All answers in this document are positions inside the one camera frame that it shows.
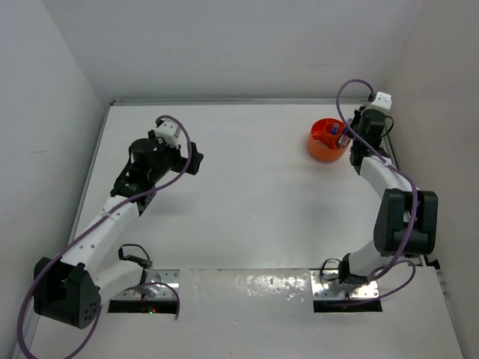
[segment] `purple cable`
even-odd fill
[[[125,290],[143,288],[145,286],[165,286],[169,290],[171,290],[173,292],[174,296],[177,297],[177,300],[178,300],[177,312],[176,312],[176,315],[174,316],[175,319],[178,319],[178,316],[180,315],[180,296],[178,295],[178,292],[173,289],[172,286],[169,286],[168,284],[163,283],[163,282],[148,282],[148,283],[139,284],[138,286],[132,286],[131,288],[128,288],[128,289],[125,289]]]
[[[346,88],[347,85],[352,84],[353,82],[358,82],[360,84],[366,85],[371,93],[374,93],[373,87],[366,82],[365,80],[361,79],[351,79],[349,81],[344,82],[341,87],[339,88],[338,94],[336,95],[336,109],[338,110],[339,117],[344,123],[344,126],[347,128],[347,130],[353,135],[353,137],[363,143],[375,156],[377,156],[382,162],[386,162],[386,159],[381,156],[379,152],[377,152],[365,139],[363,139],[360,135],[358,135],[348,124],[346,121],[346,118],[343,116],[343,112],[341,111],[341,107],[339,104],[339,101],[341,99],[341,94],[343,93],[344,88]],[[399,248],[397,249],[396,253],[392,257],[392,260],[384,267],[384,269],[379,273],[376,274],[376,271],[373,271],[371,274],[368,276],[368,280],[378,280],[380,279],[383,275],[388,273],[392,267],[398,263],[399,257],[403,254],[404,248],[407,246],[407,242],[409,241],[409,237],[411,236],[412,233],[412,228],[414,227],[416,215],[417,215],[417,210],[418,210],[418,189],[416,187],[416,184],[412,180],[411,177],[408,175],[404,174],[403,172],[399,171],[395,166],[389,165],[388,168],[395,172],[396,174],[399,174],[402,176],[404,179],[406,179],[410,185],[411,185],[411,191],[412,191],[412,208],[411,208],[411,218],[409,219],[409,223],[406,228],[406,232],[404,233],[404,237],[402,242],[399,245]]]
[[[143,192],[143,193],[140,193],[140,194],[136,194],[135,196],[127,198],[126,200],[120,202],[119,204],[114,206],[112,209],[110,209],[109,214],[114,213],[120,207],[124,206],[125,204],[127,204],[129,202],[132,202],[132,201],[137,200],[139,198],[142,198],[142,197],[148,196],[150,194],[156,193],[156,192],[158,192],[158,191],[160,191],[160,190],[162,190],[166,187],[169,187],[170,185],[172,185],[173,183],[178,181],[182,177],[182,175],[185,174],[186,170],[188,169],[188,166],[192,161],[192,141],[191,141],[191,138],[189,137],[189,134],[186,131],[185,126],[179,120],[177,120],[176,118],[174,118],[172,116],[168,116],[167,114],[164,114],[164,115],[162,115],[162,116],[160,116],[156,119],[156,123],[158,123],[159,121],[161,121],[163,119],[171,120],[174,123],[176,123],[181,128],[183,133],[185,134],[186,147],[188,148],[188,159],[186,160],[185,167],[183,167],[181,172],[179,172],[179,174],[176,175],[176,177],[173,178],[171,181],[165,183],[164,185],[161,185],[160,187],[152,188],[149,191],[146,191],[146,192]],[[52,260],[50,260],[46,264],[46,266],[43,267],[43,269],[40,271],[40,273],[38,273],[38,276],[34,279],[33,283],[31,284],[30,288],[28,289],[27,294],[25,295],[25,298],[23,299],[22,306],[20,307],[18,320],[16,322],[16,338],[18,340],[18,344],[19,344],[20,349],[22,350],[23,354],[28,359],[39,359],[39,358],[35,357],[30,352],[30,350],[28,349],[28,347],[26,345],[26,342],[25,342],[25,337],[24,337],[24,334],[23,334],[23,323],[25,321],[25,316],[26,316],[26,313],[27,313],[28,304],[30,303],[31,298],[33,297],[35,289],[37,288],[37,286],[38,286],[39,282],[42,280],[42,278],[45,277],[45,274],[48,272],[48,270],[50,270],[51,267],[53,267],[53,265],[55,263],[57,263],[73,246],[75,246],[78,242],[80,242],[86,236],[88,236],[90,233],[92,233],[94,230],[96,230],[104,221],[106,221],[107,218],[108,218],[107,215],[103,216],[97,223],[93,224],[85,232],[83,232],[76,239],[74,239],[66,248],[64,248],[63,250],[58,252],[52,258]],[[177,298],[178,298],[178,309],[180,309],[180,299],[179,299],[178,296],[177,296]],[[95,328],[97,327],[99,317],[100,317],[100,312],[98,312],[98,316],[95,319],[95,322],[93,323],[93,325],[91,326],[90,333],[88,333],[88,335],[85,338],[85,340],[83,341],[83,343],[72,354],[65,357],[65,359],[73,358],[75,355],[77,355],[85,347],[85,345],[87,344],[87,342],[91,338],[91,335],[93,334]]]
[[[411,275],[409,276],[408,280],[406,282],[404,282],[403,284],[401,284],[398,288],[396,289],[393,289],[392,291],[390,292],[387,292],[386,294],[383,294],[383,295],[380,295],[376,298],[372,298],[372,299],[367,299],[367,300],[361,300],[361,301],[353,301],[353,302],[348,302],[348,303],[341,303],[339,305],[342,305],[343,307],[355,307],[357,305],[363,305],[363,304],[367,304],[367,303],[372,303],[374,301],[378,301],[380,299],[384,299],[386,297],[389,297],[390,295],[393,295],[395,294],[396,292],[399,292],[402,288],[404,288],[405,286],[407,286],[409,283],[411,283],[412,279],[414,279],[414,276],[416,275],[416,266],[415,264],[413,263],[413,261],[411,260],[398,260],[394,265],[394,266],[397,266],[398,264],[401,264],[401,263],[408,263],[411,265],[412,267],[412,272],[411,272]],[[380,269],[382,269],[382,267],[379,267],[377,269],[374,269],[373,270],[373,273],[379,271]]]

